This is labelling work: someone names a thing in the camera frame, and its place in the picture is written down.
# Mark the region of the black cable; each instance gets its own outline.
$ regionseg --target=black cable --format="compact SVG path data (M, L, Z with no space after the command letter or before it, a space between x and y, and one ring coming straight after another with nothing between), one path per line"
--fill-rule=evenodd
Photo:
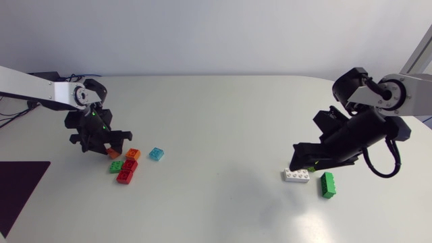
M16 116L14 116L14 117L9 117L9 118L5 118L5 119L0 119L0 122L1 122L1 121L5 121L5 120L9 120L9 121L5 122L4 124L1 124L1 125L0 125L0 128L3 128L3 127L6 126L7 124L11 123L13 120L15 120L15 119L17 119L17 118L20 118L20 117L22 117L22 116L24 116L24 115L26 115L26 114L29 113L30 111L34 110L34 108L36 108L36 107L32 107L32 108L25 109L25 110L19 112L19 113L18 113Z
M392 97L392 93L388 90L384 90L382 87L380 87L377 83L372 81L372 78L365 77L364 84L372 90L375 94L378 94L379 96L383 97L386 101L390 100Z
M387 144L387 147L389 148L389 150L390 150L390 152L393 155L394 160L395 160L395 162L394 162L394 170L391 173L389 173L389 174L383 174L383 173L377 171L373 167L373 165L371 163L371 160L369 159L369 153L367 151L367 148L363 148L363 157L364 157L364 160L366 161L367 166L369 167L369 169L371 169L371 171L375 175L377 175L379 177L382 177L382 178L392 178L400 170L400 166L401 166L400 155L399 155L398 147L396 146L396 141L393 141L393 140L390 140L390 139L385 139L385 143Z
M3 114L3 113L0 113L0 115L4 115L4 116L13 116L13 115L17 115L17 114L19 114L19 113L21 113L21 112L17 112L17 113L14 113L14 114Z

